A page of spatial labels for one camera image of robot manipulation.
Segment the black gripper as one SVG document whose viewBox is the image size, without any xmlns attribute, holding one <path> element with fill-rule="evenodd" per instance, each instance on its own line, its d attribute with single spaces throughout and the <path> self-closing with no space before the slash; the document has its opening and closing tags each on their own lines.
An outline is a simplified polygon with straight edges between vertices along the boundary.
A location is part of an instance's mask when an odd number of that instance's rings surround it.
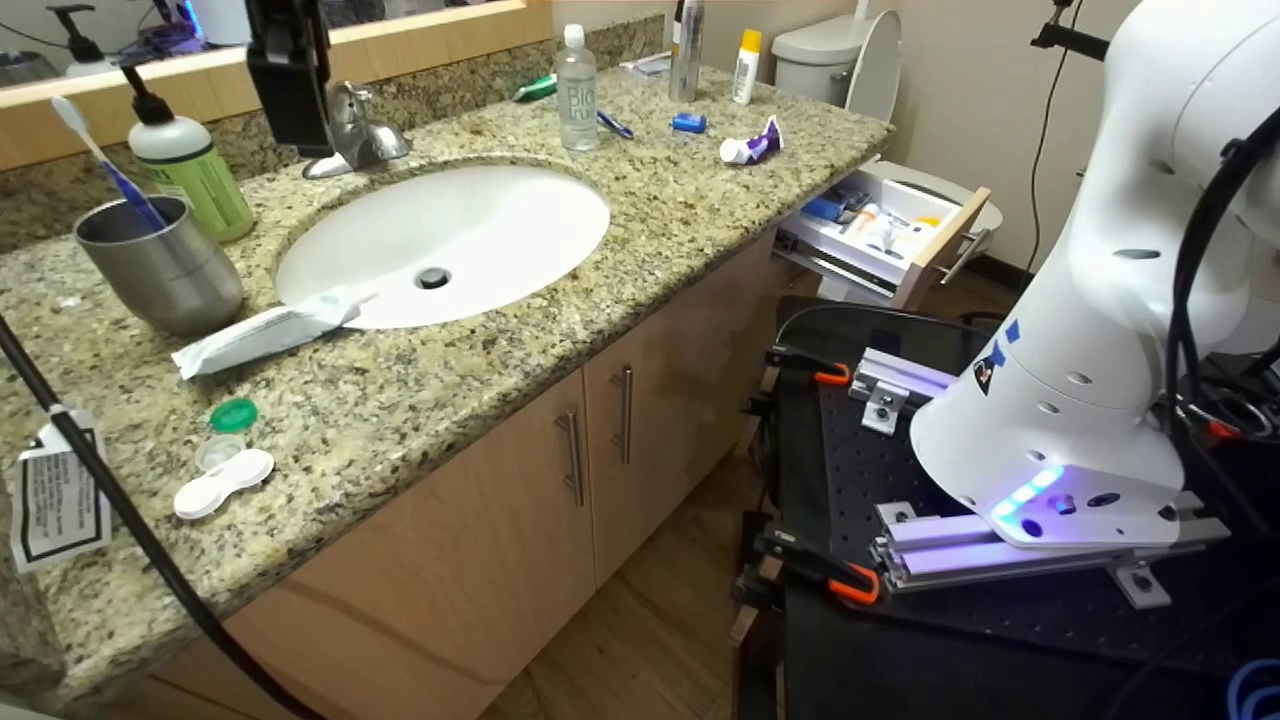
<svg viewBox="0 0 1280 720">
<path fill-rule="evenodd" d="M 321 0 L 244 0 L 248 72 L 280 145 L 329 155 L 329 28 Z"/>
</svg>

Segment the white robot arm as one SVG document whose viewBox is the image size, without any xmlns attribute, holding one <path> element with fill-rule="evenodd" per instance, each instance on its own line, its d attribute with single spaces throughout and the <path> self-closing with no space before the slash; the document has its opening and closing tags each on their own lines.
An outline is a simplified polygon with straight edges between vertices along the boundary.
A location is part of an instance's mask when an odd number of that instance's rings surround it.
<svg viewBox="0 0 1280 720">
<path fill-rule="evenodd" d="M 1275 110 L 1275 0 L 1196 13 L 1146 0 L 1106 61 L 1106 114 L 1066 234 L 1002 332 L 928 398 L 910 440 L 928 479 L 1017 548 L 1163 548 L 1184 458 L 1148 417 L 1194 365 L 1223 343 L 1266 284 L 1248 252 L 1275 234 L 1275 163 L 1261 148 Z M 705 278 L 748 234 L 849 181 L 885 141 L 876 119 L 789 98 L 782 148 L 760 131 L 570 155 L 543 114 L 491 108 L 490 141 L 374 181 L 298 232 L 332 232 L 376 268 L 332 268 L 284 300 L 344 293 L 376 332 L 376 408 L 439 408 L 452 440 L 499 422 L 589 347 Z M 467 170 L 581 181 L 614 224 L 554 288 L 570 311 L 541 339 L 466 347 L 439 360 L 409 320 L 411 263 L 398 234 L 482 224 L 491 201 L 460 190 Z"/>
</svg>

